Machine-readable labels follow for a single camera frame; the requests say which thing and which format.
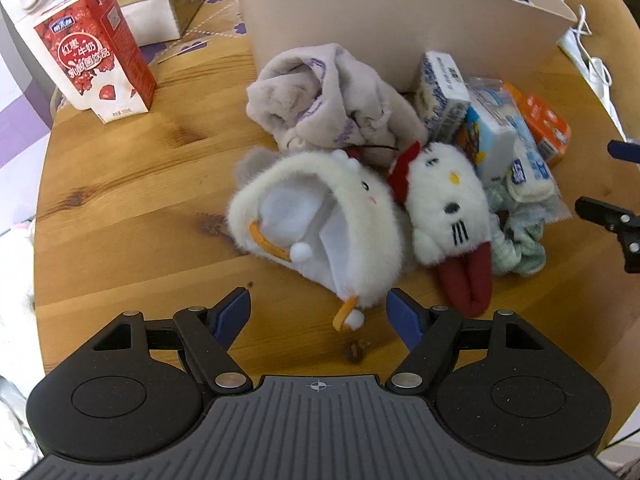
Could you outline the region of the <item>orange snack packet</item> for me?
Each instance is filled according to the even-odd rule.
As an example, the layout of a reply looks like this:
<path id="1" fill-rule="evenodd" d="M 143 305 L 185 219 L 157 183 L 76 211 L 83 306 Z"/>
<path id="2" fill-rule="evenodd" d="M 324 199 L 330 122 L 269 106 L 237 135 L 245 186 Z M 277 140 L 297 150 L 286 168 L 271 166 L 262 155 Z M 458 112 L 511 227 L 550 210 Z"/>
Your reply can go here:
<path id="1" fill-rule="evenodd" d="M 503 84 L 523 116 L 536 148 L 549 167 L 560 162 L 567 151 L 572 129 L 570 125 L 533 93 L 523 93 L 510 82 Z"/>

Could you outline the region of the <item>clear packet white candy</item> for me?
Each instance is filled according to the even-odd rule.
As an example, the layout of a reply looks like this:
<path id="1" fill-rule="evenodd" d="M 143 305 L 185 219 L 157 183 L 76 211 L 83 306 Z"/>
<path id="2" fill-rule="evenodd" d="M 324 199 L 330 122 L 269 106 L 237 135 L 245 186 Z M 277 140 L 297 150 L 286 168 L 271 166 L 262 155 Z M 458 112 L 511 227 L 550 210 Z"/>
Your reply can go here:
<path id="1" fill-rule="evenodd" d="M 498 79 L 470 78 L 468 88 L 488 112 L 504 119 L 516 132 L 513 159 L 506 174 L 506 189 L 512 200 L 532 207 L 530 215 L 536 214 L 544 222 L 569 219 L 570 208 L 506 84 Z"/>

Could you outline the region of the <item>green scrunchie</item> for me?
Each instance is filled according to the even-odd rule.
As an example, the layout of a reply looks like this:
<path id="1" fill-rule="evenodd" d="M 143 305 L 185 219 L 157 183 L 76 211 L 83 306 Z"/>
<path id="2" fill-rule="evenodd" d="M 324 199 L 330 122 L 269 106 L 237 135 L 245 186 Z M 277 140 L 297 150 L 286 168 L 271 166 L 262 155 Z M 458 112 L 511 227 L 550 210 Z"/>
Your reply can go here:
<path id="1" fill-rule="evenodd" d="M 547 262 L 541 243 L 546 224 L 530 215 L 529 204 L 521 204 L 502 183 L 485 186 L 489 208 L 491 272 L 495 276 L 532 276 Z"/>

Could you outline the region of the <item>white kitty plush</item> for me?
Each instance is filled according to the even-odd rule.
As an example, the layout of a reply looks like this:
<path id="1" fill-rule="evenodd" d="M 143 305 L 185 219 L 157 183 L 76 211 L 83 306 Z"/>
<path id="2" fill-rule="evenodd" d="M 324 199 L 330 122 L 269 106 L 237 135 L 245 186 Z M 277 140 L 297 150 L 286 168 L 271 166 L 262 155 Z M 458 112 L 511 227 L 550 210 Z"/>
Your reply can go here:
<path id="1" fill-rule="evenodd" d="M 450 307 L 467 318 L 484 314 L 492 294 L 489 206 L 465 154 L 450 144 L 413 143 L 387 183 L 408 214 L 416 260 L 434 270 Z"/>

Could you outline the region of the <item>white fluffy plush hat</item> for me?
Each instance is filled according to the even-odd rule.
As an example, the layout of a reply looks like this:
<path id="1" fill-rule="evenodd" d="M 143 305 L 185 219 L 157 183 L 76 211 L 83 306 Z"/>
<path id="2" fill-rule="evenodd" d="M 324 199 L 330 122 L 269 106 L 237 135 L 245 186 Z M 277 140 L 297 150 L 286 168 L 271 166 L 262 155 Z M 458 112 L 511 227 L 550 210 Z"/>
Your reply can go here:
<path id="1" fill-rule="evenodd" d="M 239 248 L 291 269 L 341 301 L 332 325 L 354 332 L 401 277 L 406 241 L 392 192 L 345 152 L 253 148 L 236 166 L 227 212 Z"/>

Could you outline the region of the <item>small blue white carton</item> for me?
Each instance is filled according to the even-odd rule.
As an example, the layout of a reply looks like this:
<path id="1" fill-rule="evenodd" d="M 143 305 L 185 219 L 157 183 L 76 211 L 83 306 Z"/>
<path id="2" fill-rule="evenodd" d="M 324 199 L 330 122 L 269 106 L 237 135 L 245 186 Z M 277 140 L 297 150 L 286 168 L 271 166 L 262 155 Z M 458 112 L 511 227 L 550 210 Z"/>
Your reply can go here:
<path id="1" fill-rule="evenodd" d="M 428 138 L 451 143 L 471 103 L 468 88 L 452 56 L 428 51 L 422 56 L 414 106 Z"/>

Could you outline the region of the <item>lilac fleece cloth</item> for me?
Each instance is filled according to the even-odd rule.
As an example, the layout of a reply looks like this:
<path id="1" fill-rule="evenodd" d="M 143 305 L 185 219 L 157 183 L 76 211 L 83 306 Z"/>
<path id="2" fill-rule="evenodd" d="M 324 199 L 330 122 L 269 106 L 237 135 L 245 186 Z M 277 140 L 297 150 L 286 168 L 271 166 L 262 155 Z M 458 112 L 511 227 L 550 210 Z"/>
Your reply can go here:
<path id="1" fill-rule="evenodd" d="M 287 50 L 247 88 L 246 114 L 283 153 L 350 151 L 388 167 L 428 133 L 409 102 L 339 44 Z"/>

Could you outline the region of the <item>beige plastic storage bin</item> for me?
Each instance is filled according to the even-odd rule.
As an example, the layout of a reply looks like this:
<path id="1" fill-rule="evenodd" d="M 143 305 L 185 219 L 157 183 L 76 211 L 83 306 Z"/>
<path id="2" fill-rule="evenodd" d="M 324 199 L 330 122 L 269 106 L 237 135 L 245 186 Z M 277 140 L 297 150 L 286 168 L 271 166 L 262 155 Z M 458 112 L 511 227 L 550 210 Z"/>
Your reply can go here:
<path id="1" fill-rule="evenodd" d="M 297 47 L 339 44 L 400 91 L 426 51 L 462 73 L 515 82 L 576 21 L 563 0 L 239 0 L 255 65 Z"/>

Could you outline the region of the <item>red milk carton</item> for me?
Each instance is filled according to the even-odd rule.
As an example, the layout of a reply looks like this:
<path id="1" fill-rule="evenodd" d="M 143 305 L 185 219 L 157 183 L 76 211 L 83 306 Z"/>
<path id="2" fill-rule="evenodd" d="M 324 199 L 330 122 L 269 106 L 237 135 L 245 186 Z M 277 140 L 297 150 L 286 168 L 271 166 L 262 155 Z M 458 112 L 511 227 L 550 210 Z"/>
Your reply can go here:
<path id="1" fill-rule="evenodd" d="M 48 25 L 51 53 L 101 122 L 149 111 L 156 81 L 117 0 L 62 0 Z"/>

